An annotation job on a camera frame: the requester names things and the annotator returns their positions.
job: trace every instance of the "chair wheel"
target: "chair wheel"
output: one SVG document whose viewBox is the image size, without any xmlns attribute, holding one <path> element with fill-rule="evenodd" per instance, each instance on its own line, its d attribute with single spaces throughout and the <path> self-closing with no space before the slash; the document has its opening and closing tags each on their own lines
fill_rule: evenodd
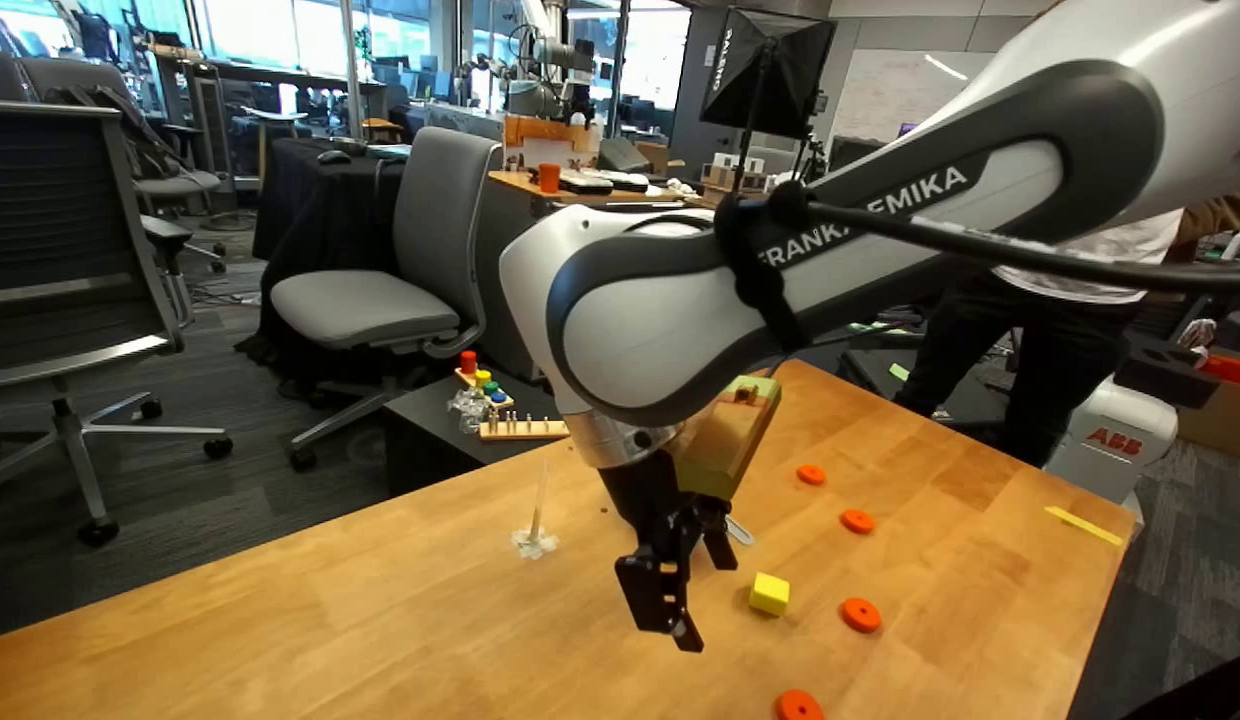
<svg viewBox="0 0 1240 720">
<path fill-rule="evenodd" d="M 115 525 L 83 525 L 79 531 L 76 531 L 76 539 L 79 544 L 88 544 L 88 547 L 98 547 L 98 544 L 113 544 L 115 539 Z"/>
<path fill-rule="evenodd" d="M 227 439 L 227 436 L 208 439 L 208 445 L 202 445 L 202 457 L 208 457 L 208 460 L 224 460 L 224 457 L 232 457 L 232 439 Z"/>
<path fill-rule="evenodd" d="M 292 473 L 313 473 L 315 467 L 313 452 L 286 452 L 286 460 L 292 460 Z"/>
<path fill-rule="evenodd" d="M 160 418 L 160 415 L 162 415 L 162 402 L 160 402 L 160 399 L 144 399 L 144 402 L 133 408 L 133 418 L 136 418 L 136 423 L 150 423 L 150 418 Z"/>
</svg>

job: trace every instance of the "floor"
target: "floor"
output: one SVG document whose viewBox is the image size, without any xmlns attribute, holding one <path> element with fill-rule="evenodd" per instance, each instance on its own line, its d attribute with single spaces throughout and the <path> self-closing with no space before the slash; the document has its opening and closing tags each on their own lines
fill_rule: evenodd
<svg viewBox="0 0 1240 720">
<path fill-rule="evenodd" d="M 104 445 L 104 492 L 121 518 L 107 547 L 76 544 L 79 495 L 57 457 L 0 487 L 0 633 L 195 568 L 388 498 L 383 439 L 360 427 L 292 473 L 284 436 L 319 415 L 237 351 L 254 326 L 259 264 L 232 244 L 224 274 L 195 271 L 195 326 L 179 355 L 79 378 L 79 408 L 150 386 L 171 423 L 224 423 L 227 460 L 193 445 Z M 805 351 L 834 367 L 839 348 Z M 40 423 L 29 393 L 0 397 L 3 423 Z M 1174 447 L 1141 487 L 1146 528 L 1128 551 L 1070 716 L 1112 720 L 1240 657 L 1240 464 Z"/>
</svg>

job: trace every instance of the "box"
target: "box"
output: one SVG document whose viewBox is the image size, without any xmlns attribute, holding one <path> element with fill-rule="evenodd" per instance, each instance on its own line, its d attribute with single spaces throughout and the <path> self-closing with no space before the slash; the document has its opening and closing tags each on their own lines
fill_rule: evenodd
<svg viewBox="0 0 1240 720">
<path fill-rule="evenodd" d="M 1240 460 L 1240 384 L 1217 384 L 1202 408 L 1181 408 L 1181 439 Z"/>
</svg>

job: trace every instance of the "person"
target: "person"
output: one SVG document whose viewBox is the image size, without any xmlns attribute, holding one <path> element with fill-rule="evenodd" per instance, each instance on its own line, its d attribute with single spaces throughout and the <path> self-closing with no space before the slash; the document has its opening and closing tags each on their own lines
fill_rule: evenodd
<svg viewBox="0 0 1240 720">
<path fill-rule="evenodd" d="M 1099 228 L 1054 244 L 1067 254 L 1158 264 L 1174 244 L 1185 211 L 1163 211 Z M 1014 378 L 991 445 L 1022 464 L 1042 464 L 1067 427 L 1067 415 L 1091 386 L 1115 373 L 1122 326 L 1144 298 L 1141 287 L 1067 279 L 1022 266 L 991 266 L 940 296 L 927 317 L 915 367 L 894 402 L 932 415 L 975 358 L 1021 326 Z"/>
</svg>

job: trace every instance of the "black cable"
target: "black cable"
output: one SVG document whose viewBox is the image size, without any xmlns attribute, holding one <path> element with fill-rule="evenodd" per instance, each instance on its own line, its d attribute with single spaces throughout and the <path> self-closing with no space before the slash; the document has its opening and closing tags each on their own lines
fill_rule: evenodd
<svg viewBox="0 0 1240 720">
<path fill-rule="evenodd" d="M 1070 279 L 1097 279 L 1097 284 L 1122 284 L 1122 287 L 1151 287 L 1151 291 L 1210 291 L 1210 296 L 1240 296 L 1240 266 L 1166 266 L 1166 264 L 1122 264 L 1122 259 L 1082 259 L 1082 254 L 1058 254 L 1042 244 L 1026 244 L 1021 234 L 997 234 L 980 228 L 945 228 L 927 221 L 899 221 L 860 209 L 834 209 L 834 202 L 807 202 L 810 221 L 832 221 L 879 234 L 894 234 L 909 244 L 922 244 L 951 254 L 980 254 L 997 264 L 1014 264 L 1030 271 L 1054 271 Z"/>
</svg>

